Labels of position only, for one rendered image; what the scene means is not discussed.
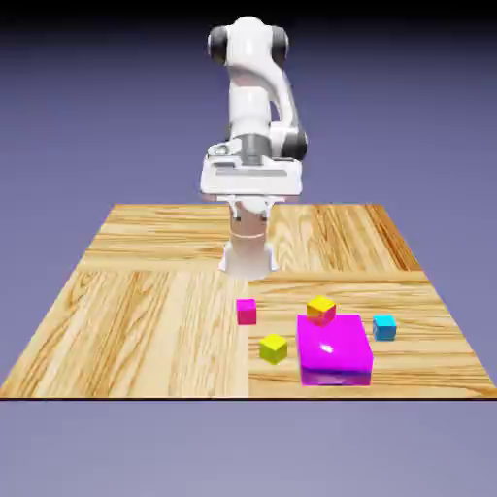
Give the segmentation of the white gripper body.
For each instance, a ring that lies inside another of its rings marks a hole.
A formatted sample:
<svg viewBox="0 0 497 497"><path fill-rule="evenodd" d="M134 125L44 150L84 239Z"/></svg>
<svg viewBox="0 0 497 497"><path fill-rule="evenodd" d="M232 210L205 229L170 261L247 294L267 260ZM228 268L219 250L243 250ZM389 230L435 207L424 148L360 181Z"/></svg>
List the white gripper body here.
<svg viewBox="0 0 497 497"><path fill-rule="evenodd" d="M298 197L302 163L263 156L261 165L244 165L240 155L206 155L200 177L202 195L212 201L231 197Z"/></svg>

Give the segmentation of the small pink cube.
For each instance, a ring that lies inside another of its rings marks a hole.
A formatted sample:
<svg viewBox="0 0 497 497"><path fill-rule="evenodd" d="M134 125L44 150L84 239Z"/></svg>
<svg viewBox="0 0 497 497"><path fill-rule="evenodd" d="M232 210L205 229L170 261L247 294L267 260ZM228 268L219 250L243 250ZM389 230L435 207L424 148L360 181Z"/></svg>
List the small pink cube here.
<svg viewBox="0 0 497 497"><path fill-rule="evenodd" d="M256 323L257 308L254 299L238 299L236 302L236 311L239 325L254 325Z"/></svg>

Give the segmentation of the small orange cube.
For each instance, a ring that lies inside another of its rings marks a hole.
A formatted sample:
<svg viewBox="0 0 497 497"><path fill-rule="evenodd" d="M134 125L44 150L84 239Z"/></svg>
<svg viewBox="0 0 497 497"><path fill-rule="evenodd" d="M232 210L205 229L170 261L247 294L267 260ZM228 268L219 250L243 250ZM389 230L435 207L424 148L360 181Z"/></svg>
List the small orange cube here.
<svg viewBox="0 0 497 497"><path fill-rule="evenodd" d="M318 326L326 326L336 315L336 302L331 298L318 295L307 303L307 319Z"/></svg>

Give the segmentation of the small yellow cube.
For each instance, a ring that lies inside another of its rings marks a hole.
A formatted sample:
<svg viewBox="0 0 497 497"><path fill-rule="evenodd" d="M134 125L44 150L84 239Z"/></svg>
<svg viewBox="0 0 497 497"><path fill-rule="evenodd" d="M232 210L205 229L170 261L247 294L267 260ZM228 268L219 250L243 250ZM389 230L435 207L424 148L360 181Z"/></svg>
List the small yellow cube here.
<svg viewBox="0 0 497 497"><path fill-rule="evenodd" d="M273 365L287 357L287 339L278 334L270 334L259 341L259 357Z"/></svg>

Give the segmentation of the small cyan cube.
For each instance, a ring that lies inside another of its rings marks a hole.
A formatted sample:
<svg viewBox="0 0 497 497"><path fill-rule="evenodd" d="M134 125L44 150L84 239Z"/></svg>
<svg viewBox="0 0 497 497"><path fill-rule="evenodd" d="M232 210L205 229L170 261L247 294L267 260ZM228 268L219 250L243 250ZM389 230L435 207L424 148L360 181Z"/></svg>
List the small cyan cube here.
<svg viewBox="0 0 497 497"><path fill-rule="evenodd" d="M393 341L396 331L397 324L393 315L373 316L373 335L376 341Z"/></svg>

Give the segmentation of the large magenta box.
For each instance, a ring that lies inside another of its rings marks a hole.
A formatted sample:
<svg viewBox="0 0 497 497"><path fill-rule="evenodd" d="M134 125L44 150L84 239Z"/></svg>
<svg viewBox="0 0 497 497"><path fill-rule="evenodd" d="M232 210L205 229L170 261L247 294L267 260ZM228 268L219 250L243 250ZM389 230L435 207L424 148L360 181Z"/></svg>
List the large magenta box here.
<svg viewBox="0 0 497 497"><path fill-rule="evenodd" d="M324 326L297 316L303 385L369 385L374 356L360 315L336 315Z"/></svg>

